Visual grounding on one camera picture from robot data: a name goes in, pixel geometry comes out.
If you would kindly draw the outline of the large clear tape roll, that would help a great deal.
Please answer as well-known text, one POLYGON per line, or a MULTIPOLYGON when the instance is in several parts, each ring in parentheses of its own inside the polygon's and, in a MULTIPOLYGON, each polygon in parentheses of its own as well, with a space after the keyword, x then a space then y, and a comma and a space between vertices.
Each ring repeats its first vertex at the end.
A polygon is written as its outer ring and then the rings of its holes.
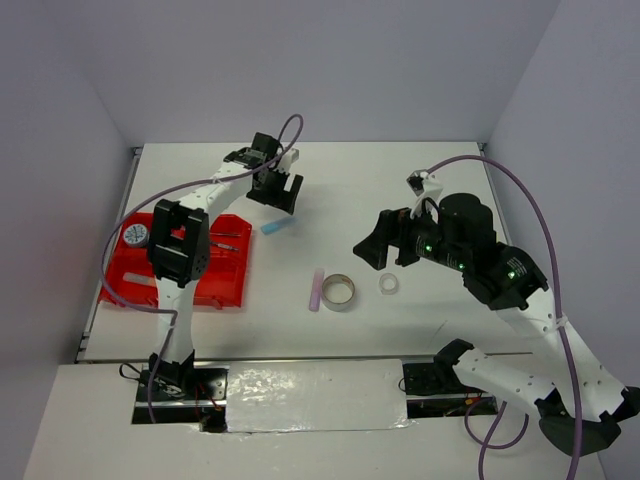
POLYGON ((348 311, 356 298, 353 280, 344 274, 332 274, 323 280, 321 300, 326 308, 334 312, 348 311))

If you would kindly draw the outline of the small clear tape roll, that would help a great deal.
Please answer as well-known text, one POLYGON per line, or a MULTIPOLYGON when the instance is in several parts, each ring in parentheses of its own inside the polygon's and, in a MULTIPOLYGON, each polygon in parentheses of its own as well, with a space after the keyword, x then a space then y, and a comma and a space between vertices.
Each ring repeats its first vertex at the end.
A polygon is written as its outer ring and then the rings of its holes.
POLYGON ((392 273, 383 273, 379 278, 378 286, 383 295, 394 295, 399 290, 399 280, 392 273))

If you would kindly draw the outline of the orange glue stick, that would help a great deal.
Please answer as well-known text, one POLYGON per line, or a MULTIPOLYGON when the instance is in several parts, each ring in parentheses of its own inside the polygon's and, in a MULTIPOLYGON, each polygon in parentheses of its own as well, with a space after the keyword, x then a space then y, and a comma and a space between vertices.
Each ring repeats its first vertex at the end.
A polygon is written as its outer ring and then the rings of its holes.
POLYGON ((133 272, 126 272, 123 275, 123 280, 128 283, 133 283, 133 284, 142 285, 142 286, 153 287, 155 285, 155 280, 153 277, 136 274, 133 272))

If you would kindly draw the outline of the purple glue stick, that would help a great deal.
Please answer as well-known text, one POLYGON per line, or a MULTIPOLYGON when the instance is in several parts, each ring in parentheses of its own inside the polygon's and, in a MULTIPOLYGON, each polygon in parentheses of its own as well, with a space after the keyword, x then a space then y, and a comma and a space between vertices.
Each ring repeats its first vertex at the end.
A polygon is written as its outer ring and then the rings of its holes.
POLYGON ((311 312, 319 311, 322 297, 322 284, 324 281, 324 274, 325 271, 322 268, 317 268, 314 272, 308 304, 308 309, 311 312))

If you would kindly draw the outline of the blue glue stick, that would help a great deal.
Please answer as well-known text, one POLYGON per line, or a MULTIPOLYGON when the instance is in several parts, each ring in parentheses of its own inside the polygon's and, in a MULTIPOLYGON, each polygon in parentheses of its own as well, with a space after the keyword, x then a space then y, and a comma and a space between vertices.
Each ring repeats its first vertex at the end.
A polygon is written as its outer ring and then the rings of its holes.
POLYGON ((273 222, 269 222, 267 224, 264 224, 260 227, 260 231, 264 234, 264 235, 271 235, 274 234, 280 230, 282 230, 283 228, 291 225, 294 221, 296 220, 295 217, 289 216, 286 218, 281 218, 279 220, 273 221, 273 222))

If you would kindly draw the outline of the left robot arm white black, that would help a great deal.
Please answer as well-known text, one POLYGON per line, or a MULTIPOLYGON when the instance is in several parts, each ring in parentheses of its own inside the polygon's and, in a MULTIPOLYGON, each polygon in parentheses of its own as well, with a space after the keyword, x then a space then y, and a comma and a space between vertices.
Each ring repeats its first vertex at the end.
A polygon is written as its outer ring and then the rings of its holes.
POLYGON ((150 380, 172 398, 196 385, 192 316, 195 291, 211 259, 210 229, 241 197, 293 214, 303 182, 290 174, 299 158, 293 143, 257 133, 250 146, 228 154, 204 184, 153 210, 147 245, 158 296, 158 343, 149 357, 150 380))

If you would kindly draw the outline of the blue gel pen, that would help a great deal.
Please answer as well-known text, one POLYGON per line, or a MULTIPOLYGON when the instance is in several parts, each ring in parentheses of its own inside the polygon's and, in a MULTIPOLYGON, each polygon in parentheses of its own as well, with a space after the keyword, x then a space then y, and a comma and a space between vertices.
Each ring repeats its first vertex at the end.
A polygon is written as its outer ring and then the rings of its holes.
POLYGON ((227 250, 227 251, 232 251, 232 252, 238 252, 239 251, 239 249, 237 247, 234 247, 234 246, 231 246, 231 245, 227 245, 227 244, 223 244, 223 243, 219 243, 219 242, 210 242, 210 245, 212 247, 216 247, 216 248, 227 250))

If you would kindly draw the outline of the blue white putty jar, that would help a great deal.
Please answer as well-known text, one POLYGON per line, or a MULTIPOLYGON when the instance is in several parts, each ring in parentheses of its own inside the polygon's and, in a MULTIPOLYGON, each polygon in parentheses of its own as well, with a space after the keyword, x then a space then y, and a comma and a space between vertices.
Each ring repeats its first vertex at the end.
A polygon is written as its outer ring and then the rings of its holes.
POLYGON ((144 224, 131 224, 123 231, 122 240, 129 248, 144 248, 149 241, 149 230, 144 224))

